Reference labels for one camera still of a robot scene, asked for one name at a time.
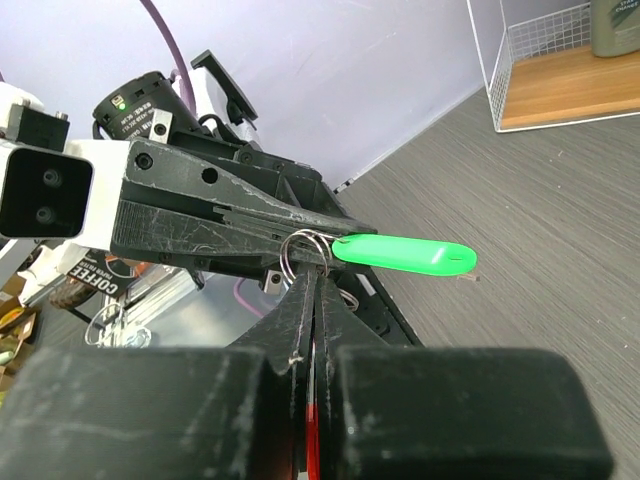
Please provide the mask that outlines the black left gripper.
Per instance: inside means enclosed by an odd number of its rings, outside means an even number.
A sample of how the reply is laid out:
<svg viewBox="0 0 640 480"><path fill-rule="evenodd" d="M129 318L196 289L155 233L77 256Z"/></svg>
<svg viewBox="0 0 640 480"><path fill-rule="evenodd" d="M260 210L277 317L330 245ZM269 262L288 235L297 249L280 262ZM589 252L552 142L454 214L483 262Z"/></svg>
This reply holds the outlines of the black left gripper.
<svg viewBox="0 0 640 480"><path fill-rule="evenodd" d="M109 249L216 272L260 272L292 233L373 233L350 218L312 168L206 127L174 127L169 145L130 143Z"/></svg>

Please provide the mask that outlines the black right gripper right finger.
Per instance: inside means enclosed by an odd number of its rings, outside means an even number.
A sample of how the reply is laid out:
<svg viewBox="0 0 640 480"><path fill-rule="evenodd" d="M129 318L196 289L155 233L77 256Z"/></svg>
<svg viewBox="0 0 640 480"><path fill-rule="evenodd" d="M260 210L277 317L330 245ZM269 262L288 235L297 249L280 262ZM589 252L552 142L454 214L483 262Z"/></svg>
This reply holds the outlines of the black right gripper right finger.
<svg viewBox="0 0 640 480"><path fill-rule="evenodd" d="M386 344L336 286L315 301L321 479L608 479L576 370L531 348Z"/></svg>

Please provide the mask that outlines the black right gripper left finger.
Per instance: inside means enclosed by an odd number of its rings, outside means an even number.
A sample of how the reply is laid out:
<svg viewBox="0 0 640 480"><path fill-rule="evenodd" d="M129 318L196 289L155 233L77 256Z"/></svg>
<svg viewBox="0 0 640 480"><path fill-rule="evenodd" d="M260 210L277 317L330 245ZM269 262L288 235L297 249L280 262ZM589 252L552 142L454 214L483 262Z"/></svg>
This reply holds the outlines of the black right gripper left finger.
<svg viewBox="0 0 640 480"><path fill-rule="evenodd" d="M5 479L294 479L315 273L226 347L48 347L1 406Z"/></svg>

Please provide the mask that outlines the red handled crescent blade keychain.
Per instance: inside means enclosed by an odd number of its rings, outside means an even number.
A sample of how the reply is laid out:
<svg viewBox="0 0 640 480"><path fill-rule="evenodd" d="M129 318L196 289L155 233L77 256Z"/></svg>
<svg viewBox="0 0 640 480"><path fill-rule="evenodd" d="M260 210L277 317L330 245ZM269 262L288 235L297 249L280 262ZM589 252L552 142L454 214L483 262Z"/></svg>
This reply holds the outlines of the red handled crescent blade keychain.
<svg viewBox="0 0 640 480"><path fill-rule="evenodd" d="M305 411L306 468L311 479L333 479L332 382L337 348L347 341L348 309L336 285L319 281L314 292Z"/></svg>

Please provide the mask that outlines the green tagged key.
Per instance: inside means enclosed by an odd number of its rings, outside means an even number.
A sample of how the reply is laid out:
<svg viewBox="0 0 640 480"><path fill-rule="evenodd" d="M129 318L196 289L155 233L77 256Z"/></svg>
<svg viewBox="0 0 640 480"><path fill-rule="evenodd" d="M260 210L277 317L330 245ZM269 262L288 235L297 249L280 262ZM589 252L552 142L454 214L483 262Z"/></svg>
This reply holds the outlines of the green tagged key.
<svg viewBox="0 0 640 480"><path fill-rule="evenodd" d="M398 270L429 276L460 276L470 273L477 264L476 252L452 242L380 234L352 234L337 237L312 229L293 232L280 247L279 263L289 283L295 279L288 250L296 239L316 247L324 270L336 258L343 262Z"/></svg>

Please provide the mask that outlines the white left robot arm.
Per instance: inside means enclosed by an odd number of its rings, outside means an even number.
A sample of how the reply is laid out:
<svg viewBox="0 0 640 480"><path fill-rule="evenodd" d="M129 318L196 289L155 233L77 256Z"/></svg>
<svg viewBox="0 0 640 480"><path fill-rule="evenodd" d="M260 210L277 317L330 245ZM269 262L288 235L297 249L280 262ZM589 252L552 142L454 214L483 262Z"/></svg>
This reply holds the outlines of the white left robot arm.
<svg viewBox="0 0 640 480"><path fill-rule="evenodd" d="M96 129L129 144L111 252L259 277L287 250L296 263L347 270L329 251L290 236L312 230L344 237L367 226L347 215L319 172L242 139L236 127L255 111L212 54L196 65L222 83L229 123L207 128L157 71L122 85L94 110Z"/></svg>

